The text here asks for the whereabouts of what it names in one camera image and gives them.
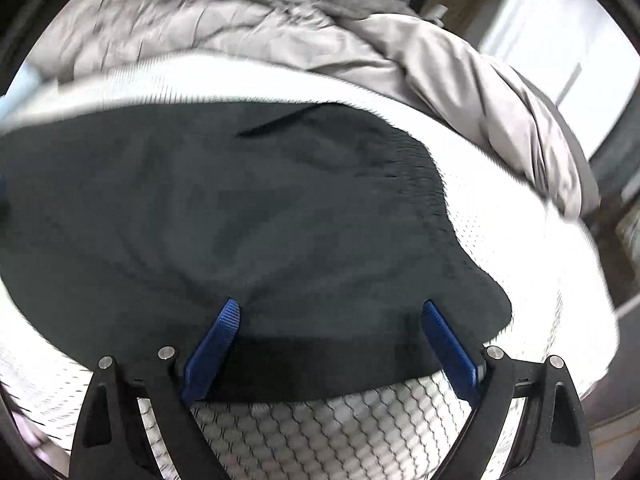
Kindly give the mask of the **grey rumpled duvet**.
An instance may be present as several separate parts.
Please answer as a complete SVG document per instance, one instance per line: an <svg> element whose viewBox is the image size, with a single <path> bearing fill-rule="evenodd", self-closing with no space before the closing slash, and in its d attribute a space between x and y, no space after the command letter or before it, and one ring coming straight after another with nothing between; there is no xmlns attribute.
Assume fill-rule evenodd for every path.
<svg viewBox="0 0 640 480"><path fill-rule="evenodd" d="M27 61L69 82L196 50L358 84L440 120L567 217L599 206L589 162L544 92L419 15L354 20L314 0L85 0L58 14Z"/></svg>

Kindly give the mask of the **white textured mattress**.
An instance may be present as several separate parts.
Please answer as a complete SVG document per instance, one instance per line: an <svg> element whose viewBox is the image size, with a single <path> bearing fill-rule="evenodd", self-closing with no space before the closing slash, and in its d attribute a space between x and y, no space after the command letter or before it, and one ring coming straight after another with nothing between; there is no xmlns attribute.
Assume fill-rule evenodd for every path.
<svg viewBox="0 0 640 480"><path fill-rule="evenodd" d="M436 120L385 96L264 62L173 54L43 90L6 121L1 140L24 127L114 108L217 102L344 105L420 141L442 179L460 246L511 304L509 323L491 339L464 332L514 360L559 356L580 400L605 375L617 324L582 222ZM436 479L472 408L456 396L432 351L437 370L405 382L300 402L206 396L190 406L191 414L227 479ZM3 478L71 479L81 405L101 358L84 365L56 348L25 318L1 278L1 456L20 460L2 467ZM151 401L139 398L138 405L160 479L182 479ZM522 399L512 401L480 479L502 479L523 408Z"/></svg>

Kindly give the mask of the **black pants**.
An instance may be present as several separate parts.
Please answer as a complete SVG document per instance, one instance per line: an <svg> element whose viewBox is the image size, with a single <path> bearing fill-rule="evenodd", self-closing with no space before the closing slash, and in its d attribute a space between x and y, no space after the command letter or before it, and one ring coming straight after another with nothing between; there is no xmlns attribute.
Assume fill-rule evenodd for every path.
<svg viewBox="0 0 640 480"><path fill-rule="evenodd" d="M479 340L510 321L430 152L364 110L114 108L5 134L1 173L2 281L84 365L171 346L183 373L205 372L196 348L235 300L207 399L331 399L437 370L424 302Z"/></svg>

